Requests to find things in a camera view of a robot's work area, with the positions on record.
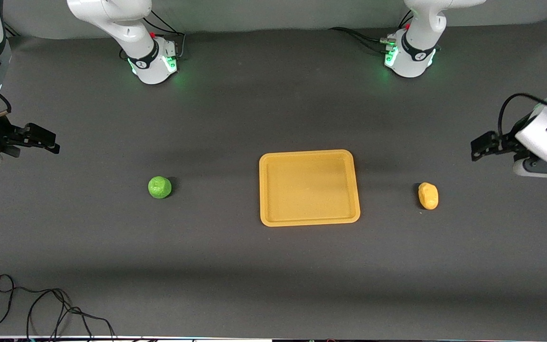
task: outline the dark gray tabletop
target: dark gray tabletop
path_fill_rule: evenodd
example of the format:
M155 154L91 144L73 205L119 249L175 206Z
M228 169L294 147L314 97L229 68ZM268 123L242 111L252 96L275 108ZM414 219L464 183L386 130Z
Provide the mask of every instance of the dark gray tabletop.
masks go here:
M13 43L10 118L61 145L0 167L0 273L21 285L64 288L120 335L547 341L547 180L469 158L506 97L547 96L547 22L449 28L417 79L332 31L191 35L157 86L113 39ZM317 149L352 152L362 216L265 227L260 156ZM150 197L155 175L172 197ZM34 298L0 334L24 333ZM57 314L40 304L38 332Z

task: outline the green lime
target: green lime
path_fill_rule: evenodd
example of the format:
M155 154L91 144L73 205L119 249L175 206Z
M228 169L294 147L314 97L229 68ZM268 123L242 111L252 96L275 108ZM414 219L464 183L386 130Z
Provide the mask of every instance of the green lime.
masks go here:
M172 184L162 176L153 177L149 181L149 193L156 199L163 199L172 192Z

